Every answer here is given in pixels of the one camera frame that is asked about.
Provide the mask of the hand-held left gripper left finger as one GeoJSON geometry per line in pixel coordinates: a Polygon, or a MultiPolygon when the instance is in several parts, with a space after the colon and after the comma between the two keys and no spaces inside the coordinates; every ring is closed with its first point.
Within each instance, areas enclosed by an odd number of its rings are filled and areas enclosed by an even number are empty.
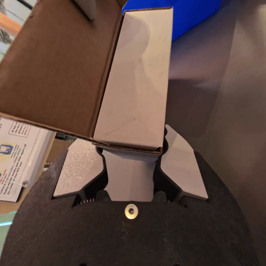
{"type": "Polygon", "coordinates": [[[53,197],[95,198],[98,191],[104,190],[108,172],[102,151],[89,141],[76,139],[68,148],[53,197]]]}

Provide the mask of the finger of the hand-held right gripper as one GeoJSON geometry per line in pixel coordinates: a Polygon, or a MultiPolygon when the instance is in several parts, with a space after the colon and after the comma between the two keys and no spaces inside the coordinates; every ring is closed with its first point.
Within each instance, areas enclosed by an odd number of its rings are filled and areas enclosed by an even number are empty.
{"type": "Polygon", "coordinates": [[[89,21],[95,20],[97,16],[96,0],[72,0],[71,2],[89,21]]]}

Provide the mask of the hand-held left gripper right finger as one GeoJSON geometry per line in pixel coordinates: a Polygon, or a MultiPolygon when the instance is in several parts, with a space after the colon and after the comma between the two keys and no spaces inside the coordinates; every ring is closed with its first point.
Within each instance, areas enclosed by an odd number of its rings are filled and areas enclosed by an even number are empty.
{"type": "Polygon", "coordinates": [[[169,125],[165,125],[163,152],[154,169],[154,193],[159,191],[165,193],[167,201],[208,199],[194,150],[169,125]]]}

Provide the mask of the white cardboard mailer box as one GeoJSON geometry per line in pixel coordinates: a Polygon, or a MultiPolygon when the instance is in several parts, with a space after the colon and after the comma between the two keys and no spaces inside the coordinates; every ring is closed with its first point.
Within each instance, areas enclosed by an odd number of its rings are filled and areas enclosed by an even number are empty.
{"type": "Polygon", "coordinates": [[[1,117],[124,150],[163,146],[173,7],[38,1],[1,61],[1,117]]]}

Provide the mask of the blue plastic bin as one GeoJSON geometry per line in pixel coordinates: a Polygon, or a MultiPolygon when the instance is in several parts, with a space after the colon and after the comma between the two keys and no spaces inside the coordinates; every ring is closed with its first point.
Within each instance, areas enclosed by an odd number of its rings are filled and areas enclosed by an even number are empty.
{"type": "Polygon", "coordinates": [[[221,0],[128,0],[122,13],[130,10],[173,7],[172,42],[214,15],[221,0]]]}

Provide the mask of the printed instruction sheet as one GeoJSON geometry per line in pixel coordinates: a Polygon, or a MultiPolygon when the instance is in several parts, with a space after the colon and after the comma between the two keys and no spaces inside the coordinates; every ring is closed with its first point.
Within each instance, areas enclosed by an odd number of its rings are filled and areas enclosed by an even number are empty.
{"type": "Polygon", "coordinates": [[[29,124],[0,119],[0,200],[17,202],[31,187],[55,133],[29,124]]]}

